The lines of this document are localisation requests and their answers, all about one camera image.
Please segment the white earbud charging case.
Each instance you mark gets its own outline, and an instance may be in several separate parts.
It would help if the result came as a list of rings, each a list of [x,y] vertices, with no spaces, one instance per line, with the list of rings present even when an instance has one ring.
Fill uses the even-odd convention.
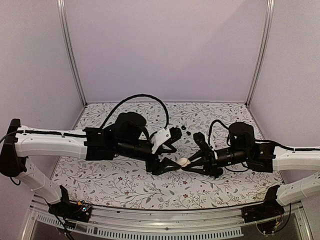
[[[182,158],[177,160],[177,163],[181,167],[186,167],[187,165],[189,165],[191,163],[191,161],[188,158],[182,157]]]

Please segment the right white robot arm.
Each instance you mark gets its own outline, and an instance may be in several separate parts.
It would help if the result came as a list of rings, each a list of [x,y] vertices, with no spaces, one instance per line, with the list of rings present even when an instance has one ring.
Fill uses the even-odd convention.
[[[298,181],[275,185],[267,190],[258,213],[269,218],[278,206],[313,197],[320,193],[320,148],[289,147],[272,140],[255,138],[254,128],[245,122],[234,122],[227,127],[228,147],[214,150],[210,138],[201,132],[193,135],[199,151],[187,159],[182,169],[210,177],[222,175],[222,169],[240,163],[260,173],[283,170],[310,170],[315,173]]]

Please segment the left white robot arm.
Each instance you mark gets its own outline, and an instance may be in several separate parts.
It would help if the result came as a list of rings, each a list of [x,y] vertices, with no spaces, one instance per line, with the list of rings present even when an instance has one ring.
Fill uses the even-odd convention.
[[[167,126],[149,134],[146,119],[135,112],[121,113],[106,127],[86,127],[80,130],[57,131],[21,125],[11,120],[7,134],[1,139],[0,172],[27,184],[63,216],[74,213],[68,191],[55,185],[28,159],[30,156],[62,156],[86,161],[111,161],[123,156],[145,162],[153,175],[177,170],[180,165],[161,154],[175,153],[173,143],[182,137],[178,127]]]

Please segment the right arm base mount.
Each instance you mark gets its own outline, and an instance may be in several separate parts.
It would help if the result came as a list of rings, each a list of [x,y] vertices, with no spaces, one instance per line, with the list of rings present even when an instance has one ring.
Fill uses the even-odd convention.
[[[264,236],[274,235],[282,231],[291,218],[292,204],[284,222],[285,209],[277,202],[280,185],[270,187],[262,203],[241,208],[241,217],[245,223],[256,222],[257,230]]]

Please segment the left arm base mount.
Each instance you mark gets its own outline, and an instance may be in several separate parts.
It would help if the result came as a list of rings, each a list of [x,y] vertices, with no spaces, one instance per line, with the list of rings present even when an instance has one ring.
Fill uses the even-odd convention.
[[[61,197],[58,203],[49,204],[48,212],[63,219],[70,219],[88,223],[92,214],[92,203],[81,200],[77,203],[70,202],[68,191],[62,185],[59,186]]]

